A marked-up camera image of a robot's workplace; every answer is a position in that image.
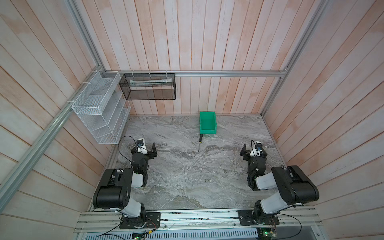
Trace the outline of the black handled screwdriver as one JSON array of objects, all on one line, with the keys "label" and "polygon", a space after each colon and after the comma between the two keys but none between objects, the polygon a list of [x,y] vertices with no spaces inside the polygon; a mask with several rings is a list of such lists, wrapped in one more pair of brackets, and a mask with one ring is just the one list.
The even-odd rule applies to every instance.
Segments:
[{"label": "black handled screwdriver", "polygon": [[204,136],[204,134],[200,134],[200,136],[199,136],[198,152],[200,152],[200,149],[201,149],[201,143],[202,143],[203,136]]}]

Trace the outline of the green plastic bin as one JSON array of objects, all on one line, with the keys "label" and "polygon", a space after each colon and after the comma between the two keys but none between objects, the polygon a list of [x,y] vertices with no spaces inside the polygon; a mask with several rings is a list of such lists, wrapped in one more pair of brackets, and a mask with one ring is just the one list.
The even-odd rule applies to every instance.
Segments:
[{"label": "green plastic bin", "polygon": [[217,120],[215,112],[200,112],[200,134],[215,135],[217,133]]}]

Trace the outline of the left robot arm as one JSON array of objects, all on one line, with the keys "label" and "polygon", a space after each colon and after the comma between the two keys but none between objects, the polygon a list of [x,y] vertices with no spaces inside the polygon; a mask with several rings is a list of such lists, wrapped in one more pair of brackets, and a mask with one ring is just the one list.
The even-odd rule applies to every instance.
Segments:
[{"label": "left robot arm", "polygon": [[148,226],[146,209],[143,203],[131,197],[132,188],[145,187],[148,181],[149,160],[158,156],[156,145],[146,149],[145,140],[139,139],[131,150],[132,160],[129,169],[106,169],[93,196],[93,206],[103,210],[115,210],[122,214],[121,229]]}]

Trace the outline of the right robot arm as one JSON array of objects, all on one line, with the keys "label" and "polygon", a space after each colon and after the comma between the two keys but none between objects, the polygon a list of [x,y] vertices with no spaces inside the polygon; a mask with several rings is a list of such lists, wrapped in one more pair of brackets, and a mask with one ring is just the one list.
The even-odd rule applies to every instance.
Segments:
[{"label": "right robot arm", "polygon": [[273,167],[267,170],[267,152],[262,143],[251,142],[251,150],[243,146],[240,156],[247,161],[247,181],[253,191],[277,189],[272,196],[256,201],[252,210],[239,210],[240,225],[278,225],[280,211],[316,202],[320,193],[316,185],[298,166]]}]

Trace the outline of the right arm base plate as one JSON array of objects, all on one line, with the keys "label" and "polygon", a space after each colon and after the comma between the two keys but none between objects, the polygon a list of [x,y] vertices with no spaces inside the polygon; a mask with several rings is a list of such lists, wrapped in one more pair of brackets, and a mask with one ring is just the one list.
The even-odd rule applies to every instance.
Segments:
[{"label": "right arm base plate", "polygon": [[255,210],[238,210],[238,217],[241,226],[256,225],[279,225],[280,221],[276,214],[265,214]]}]

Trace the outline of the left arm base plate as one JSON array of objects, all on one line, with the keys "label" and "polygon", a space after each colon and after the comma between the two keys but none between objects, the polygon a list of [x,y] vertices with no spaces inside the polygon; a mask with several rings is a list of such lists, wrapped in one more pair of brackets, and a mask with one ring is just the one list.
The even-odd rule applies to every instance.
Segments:
[{"label": "left arm base plate", "polygon": [[139,217],[128,218],[123,217],[122,223],[119,226],[122,230],[145,230],[157,229],[160,227],[161,213],[160,212],[142,212]]}]

